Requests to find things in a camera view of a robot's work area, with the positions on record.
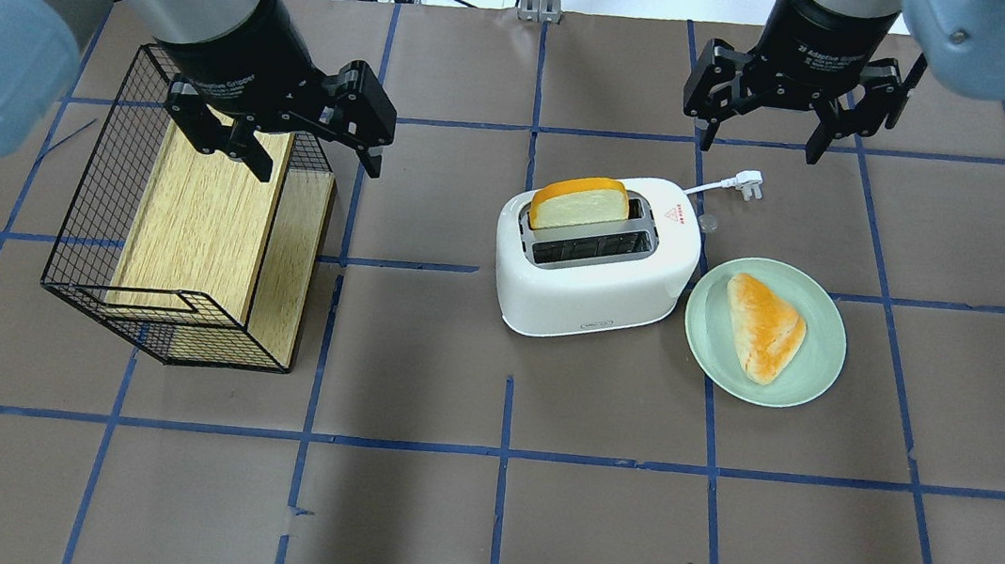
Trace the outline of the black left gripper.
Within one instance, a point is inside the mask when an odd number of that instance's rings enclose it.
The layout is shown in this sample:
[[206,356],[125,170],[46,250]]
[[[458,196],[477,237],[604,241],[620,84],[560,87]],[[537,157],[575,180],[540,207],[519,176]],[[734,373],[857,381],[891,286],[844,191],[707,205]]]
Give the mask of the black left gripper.
[[[268,183],[274,164],[256,130],[308,131],[353,149],[368,177],[381,176],[382,150],[396,134],[396,106],[367,61],[320,72],[279,0],[258,0],[242,23],[208,39],[159,33],[155,43],[180,74],[165,110],[203,156],[223,153]],[[232,118],[230,125],[219,115]]]

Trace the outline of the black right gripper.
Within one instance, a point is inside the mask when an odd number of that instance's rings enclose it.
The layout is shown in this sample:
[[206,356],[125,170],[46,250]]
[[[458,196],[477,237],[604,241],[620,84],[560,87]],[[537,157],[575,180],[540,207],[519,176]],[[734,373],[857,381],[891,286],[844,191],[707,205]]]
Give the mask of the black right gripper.
[[[819,125],[804,149],[807,165],[818,163],[836,139],[895,129],[929,66],[925,54],[906,76],[893,57],[869,62],[896,21],[897,6],[898,0],[776,0],[752,55],[709,39],[683,85],[682,111],[694,119],[699,148],[711,150],[721,122],[760,104],[816,112]],[[860,74],[863,95],[844,108],[839,96],[857,86]]]

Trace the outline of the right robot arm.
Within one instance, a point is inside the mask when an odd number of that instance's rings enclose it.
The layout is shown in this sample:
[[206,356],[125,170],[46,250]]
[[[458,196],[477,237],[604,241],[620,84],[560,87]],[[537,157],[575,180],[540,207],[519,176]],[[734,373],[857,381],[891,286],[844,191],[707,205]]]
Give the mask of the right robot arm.
[[709,39],[683,87],[708,150],[721,122],[812,112],[804,155],[893,129],[925,72],[957,96],[1005,101],[1005,0],[776,0],[758,43]]

